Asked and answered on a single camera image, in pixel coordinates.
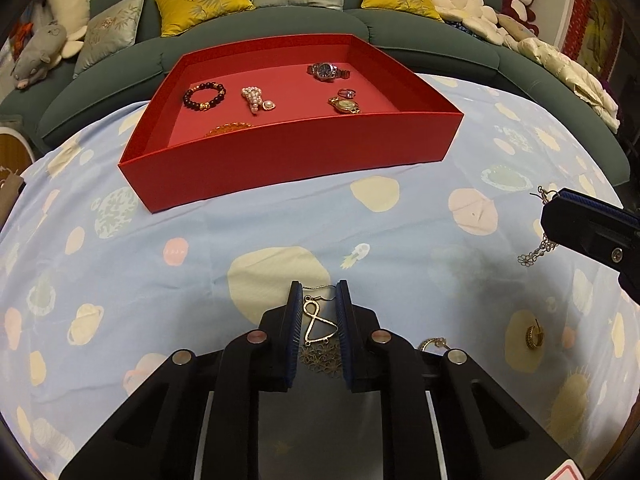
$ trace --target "watch face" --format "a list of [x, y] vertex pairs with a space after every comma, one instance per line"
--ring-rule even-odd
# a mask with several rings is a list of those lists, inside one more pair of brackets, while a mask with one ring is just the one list
[[356, 101], [352, 101], [351, 99], [340, 99], [336, 105], [341, 110], [345, 110], [347, 112], [351, 112], [351, 110], [355, 110], [358, 107]]
[[334, 67], [330, 63], [321, 63], [316, 68], [316, 74], [320, 79], [329, 79], [334, 75]]

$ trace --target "gold watch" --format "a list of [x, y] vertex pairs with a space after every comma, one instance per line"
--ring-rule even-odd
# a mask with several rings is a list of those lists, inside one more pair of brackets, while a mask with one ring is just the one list
[[360, 108], [358, 103], [353, 99], [342, 99], [340, 97], [332, 97], [329, 104], [338, 110], [341, 114], [359, 114]]

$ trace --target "pink planet print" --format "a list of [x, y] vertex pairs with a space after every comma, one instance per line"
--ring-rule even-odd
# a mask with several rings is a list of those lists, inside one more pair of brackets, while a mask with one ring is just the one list
[[164, 262], [172, 267], [181, 266], [189, 252], [189, 243], [184, 238], [171, 238], [165, 245], [162, 256]]

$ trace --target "red box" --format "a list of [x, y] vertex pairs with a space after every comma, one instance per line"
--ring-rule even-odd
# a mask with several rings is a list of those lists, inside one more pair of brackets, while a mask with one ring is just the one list
[[[320, 82], [306, 67], [331, 62], [347, 80]], [[182, 104], [197, 83], [226, 97], [200, 112]], [[258, 86], [276, 108], [253, 116], [241, 89]], [[356, 90], [361, 113], [328, 99]], [[196, 92], [208, 101], [215, 90]], [[229, 43], [180, 58], [149, 103], [119, 168], [151, 212], [243, 189], [321, 175], [442, 160], [462, 113], [417, 75], [349, 34], [303, 34]], [[214, 137], [216, 126], [254, 127]]]

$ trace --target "green sofa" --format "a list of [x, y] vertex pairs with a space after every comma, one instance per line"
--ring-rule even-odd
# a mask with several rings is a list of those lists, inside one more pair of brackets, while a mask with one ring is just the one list
[[[91, 0], [91, 15], [120, 0]], [[500, 9], [502, 0], [484, 0]], [[155, 0], [146, 0], [136, 44], [72, 79], [75, 59], [65, 60], [42, 82], [13, 91], [0, 115], [23, 116], [24, 133], [42, 153], [76, 131], [132, 102], [150, 99], [177, 60], [193, 50], [265, 36], [334, 32], [354, 34], [415, 72], [467, 79], [529, 98], [558, 118], [597, 161], [614, 186], [629, 179], [618, 142], [591, 110], [544, 68], [428, 18], [394, 10], [361, 9], [344, 0], [344, 11], [319, 7], [270, 7], [201, 23], [180, 36], [160, 38]]]

